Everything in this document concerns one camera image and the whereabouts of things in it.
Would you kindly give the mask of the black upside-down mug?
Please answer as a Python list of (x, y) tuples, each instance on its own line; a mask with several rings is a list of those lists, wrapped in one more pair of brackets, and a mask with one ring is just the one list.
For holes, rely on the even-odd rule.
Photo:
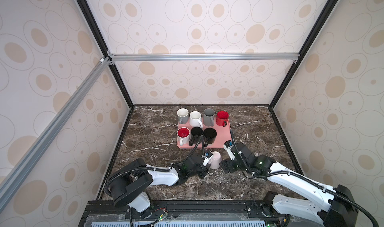
[(201, 137), (203, 135), (203, 129), (201, 127), (193, 127), (191, 129), (191, 136), (189, 140), (189, 146), (194, 146), (201, 142)]

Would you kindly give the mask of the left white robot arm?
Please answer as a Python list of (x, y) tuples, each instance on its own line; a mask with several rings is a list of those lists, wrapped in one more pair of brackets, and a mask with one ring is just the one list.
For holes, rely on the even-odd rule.
[(115, 207), (129, 206), (138, 213), (152, 208), (151, 200), (145, 192), (149, 186), (179, 186), (190, 177), (203, 179), (209, 170), (213, 153), (203, 155), (193, 153), (183, 161), (161, 168), (146, 164), (138, 158), (110, 176), (105, 184), (105, 193), (113, 198)]

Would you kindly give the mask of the red upside-down mug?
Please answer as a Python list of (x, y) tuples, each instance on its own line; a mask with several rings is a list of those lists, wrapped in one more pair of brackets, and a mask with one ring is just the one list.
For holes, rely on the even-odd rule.
[(229, 113), (226, 111), (219, 111), (216, 116), (216, 124), (221, 127), (226, 127), (229, 121)]

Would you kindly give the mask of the pink rectangular tray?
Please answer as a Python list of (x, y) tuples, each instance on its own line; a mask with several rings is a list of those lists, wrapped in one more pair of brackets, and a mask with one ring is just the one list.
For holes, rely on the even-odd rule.
[[(178, 130), (180, 128), (188, 128), (189, 130), (191, 130), (193, 128), (193, 126), (191, 126), (189, 124), (189, 121), (186, 123), (186, 124), (179, 124), (178, 125)], [(203, 130), (205, 130), (206, 128), (213, 128), (216, 130), (217, 132), (217, 136), (215, 138), (215, 141), (213, 142), (213, 144), (208, 144), (207, 145), (207, 148), (209, 149), (223, 149), (224, 147), (224, 143), (228, 140), (231, 140), (231, 133), (230, 133), (230, 122), (228, 121), (227, 123), (227, 126), (226, 127), (221, 127), (221, 126), (218, 126), (218, 125), (214, 125), (213, 127), (207, 127), (203, 124)], [(177, 130), (177, 146), (178, 148), (181, 148), (181, 149), (192, 149), (194, 146), (189, 146), (189, 141), (188, 142), (185, 142), (185, 143), (182, 143), (183, 145), (180, 145), (180, 140), (179, 140), (179, 135), (178, 135), (178, 130)]]

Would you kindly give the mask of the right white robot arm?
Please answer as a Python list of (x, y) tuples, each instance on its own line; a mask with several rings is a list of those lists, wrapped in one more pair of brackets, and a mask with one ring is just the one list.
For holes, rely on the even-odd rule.
[(285, 197), (269, 192), (265, 196), (266, 210), (273, 209), (279, 214), (291, 215), (316, 222), (324, 227), (354, 227), (359, 213), (364, 214), (374, 227), (377, 220), (357, 204), (352, 192), (345, 186), (322, 184), (292, 171), (265, 156), (255, 156), (243, 143), (227, 141), (224, 149), (229, 158), (221, 161), (225, 173), (247, 172), (250, 179), (264, 179), (282, 185), (303, 199)]

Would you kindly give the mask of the black mug white base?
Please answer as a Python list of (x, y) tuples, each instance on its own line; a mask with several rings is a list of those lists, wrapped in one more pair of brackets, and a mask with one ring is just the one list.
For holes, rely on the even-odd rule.
[(208, 145), (211, 145), (214, 143), (216, 137), (217, 137), (217, 132), (214, 128), (206, 128), (203, 131), (203, 137), (204, 137), (204, 147), (208, 147)]

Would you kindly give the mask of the pink upside-down mug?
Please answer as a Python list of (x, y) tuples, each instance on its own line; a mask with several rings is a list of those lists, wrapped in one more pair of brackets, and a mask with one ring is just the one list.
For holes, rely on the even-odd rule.
[(220, 167), (220, 162), (222, 161), (221, 154), (217, 151), (213, 151), (213, 155), (209, 161), (209, 164), (211, 165), (210, 168), (213, 170), (216, 170)]

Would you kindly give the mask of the dark grey upside-down mug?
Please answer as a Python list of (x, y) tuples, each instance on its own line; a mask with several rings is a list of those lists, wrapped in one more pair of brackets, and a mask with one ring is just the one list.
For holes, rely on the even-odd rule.
[(212, 108), (207, 108), (203, 112), (203, 124), (207, 127), (213, 127), (215, 125), (215, 110)]

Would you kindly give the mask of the white teapot-like mug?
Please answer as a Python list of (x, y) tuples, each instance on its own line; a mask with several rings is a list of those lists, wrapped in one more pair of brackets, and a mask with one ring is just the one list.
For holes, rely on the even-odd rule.
[(200, 127), (203, 128), (203, 123), (202, 123), (202, 115), (198, 111), (193, 111), (190, 113), (190, 119), (189, 119), (189, 124), (192, 127)]

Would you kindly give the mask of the white mug red inside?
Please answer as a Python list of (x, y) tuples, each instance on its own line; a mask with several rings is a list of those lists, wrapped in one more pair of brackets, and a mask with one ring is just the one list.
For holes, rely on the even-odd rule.
[(189, 145), (190, 141), (190, 130), (187, 127), (181, 127), (177, 131), (177, 143), (179, 147), (185, 147)]

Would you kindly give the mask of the light grey mug white inside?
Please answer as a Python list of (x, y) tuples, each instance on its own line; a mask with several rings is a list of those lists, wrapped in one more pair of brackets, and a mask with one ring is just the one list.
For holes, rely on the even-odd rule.
[(179, 124), (187, 124), (189, 120), (189, 111), (186, 108), (181, 108), (177, 111)]

